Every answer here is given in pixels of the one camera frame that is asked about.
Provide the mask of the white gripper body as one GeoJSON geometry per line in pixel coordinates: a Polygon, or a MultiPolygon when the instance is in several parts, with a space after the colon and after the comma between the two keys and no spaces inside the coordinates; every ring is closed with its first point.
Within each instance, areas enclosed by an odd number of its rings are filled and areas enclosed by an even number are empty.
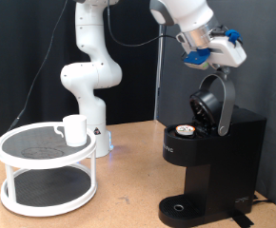
{"type": "Polygon", "coordinates": [[[207,58],[210,64],[238,67],[246,60],[242,45],[238,41],[231,43],[226,36],[210,38],[207,47],[210,49],[210,55],[207,58]]]}

